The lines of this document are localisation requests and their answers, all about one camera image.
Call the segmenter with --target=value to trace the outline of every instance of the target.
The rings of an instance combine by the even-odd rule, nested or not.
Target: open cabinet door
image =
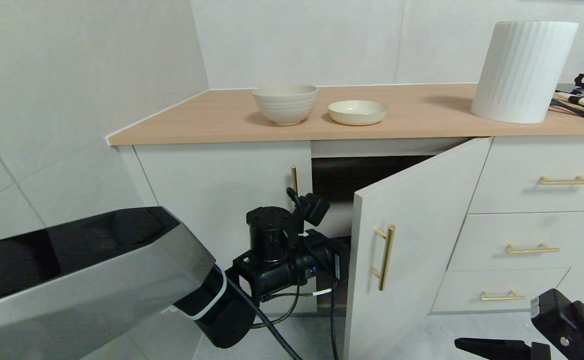
[[[491,141],[472,139],[354,194],[346,360],[383,358],[432,309]],[[374,272],[386,272],[383,291]]]

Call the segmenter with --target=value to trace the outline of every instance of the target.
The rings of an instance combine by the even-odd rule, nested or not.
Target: wooden countertop
[[[211,142],[308,141],[584,135],[584,118],[551,109],[545,121],[521,125],[470,113],[476,84],[337,86],[319,88],[314,111],[299,125],[278,126],[256,107],[251,89],[210,90],[111,135],[120,145]],[[327,107],[341,100],[373,100],[390,106],[370,126],[334,122]]]

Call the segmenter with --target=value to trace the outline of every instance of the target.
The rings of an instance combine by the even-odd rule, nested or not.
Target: white band
[[[321,290],[321,291],[315,291],[312,292],[312,296],[322,296],[323,294],[328,294],[332,292],[332,289],[325,289],[325,290]]]
[[[210,311],[210,309],[212,309],[212,307],[217,303],[217,301],[221,299],[221,296],[225,294],[226,288],[228,287],[228,278],[226,278],[226,272],[221,270],[221,275],[223,275],[223,285],[221,286],[221,290],[219,290],[218,294],[216,294],[212,301],[210,301],[210,303],[208,303],[208,305],[205,306],[203,310],[199,311],[198,314],[193,316],[185,314],[187,317],[189,317],[193,321],[198,321],[198,319],[201,319],[205,314],[207,314]]]

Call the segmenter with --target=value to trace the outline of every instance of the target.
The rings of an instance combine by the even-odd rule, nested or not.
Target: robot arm
[[[260,301],[318,271],[347,276],[349,244],[318,225],[329,204],[288,194],[279,207],[248,212],[250,250],[221,271],[168,210],[123,209],[0,240],[0,360],[76,360],[170,305],[217,347],[239,342]],[[251,303],[238,277],[251,288]]]

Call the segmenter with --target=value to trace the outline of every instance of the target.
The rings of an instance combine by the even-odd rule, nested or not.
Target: ribbed bowl
[[[263,116],[281,126],[297,125],[315,108],[318,88],[311,85],[273,85],[254,89],[254,101]]]

